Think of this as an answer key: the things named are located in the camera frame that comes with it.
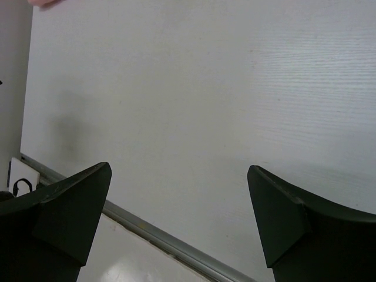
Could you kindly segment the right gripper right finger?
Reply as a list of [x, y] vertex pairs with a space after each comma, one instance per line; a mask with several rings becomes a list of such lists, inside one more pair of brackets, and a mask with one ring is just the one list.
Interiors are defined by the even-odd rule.
[[252, 165], [251, 202], [275, 281], [375, 281], [375, 215]]

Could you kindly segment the salmon pink t shirt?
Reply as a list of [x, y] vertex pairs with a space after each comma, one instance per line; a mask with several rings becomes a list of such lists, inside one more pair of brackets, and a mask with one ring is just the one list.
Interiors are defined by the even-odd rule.
[[58, 3], [60, 0], [28, 0], [28, 3], [37, 7], [46, 7]]

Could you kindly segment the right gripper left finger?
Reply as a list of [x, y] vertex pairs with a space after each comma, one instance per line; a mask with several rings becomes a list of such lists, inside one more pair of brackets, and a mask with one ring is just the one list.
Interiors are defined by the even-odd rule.
[[76, 281], [111, 177], [110, 165], [102, 162], [1, 201], [1, 281]]

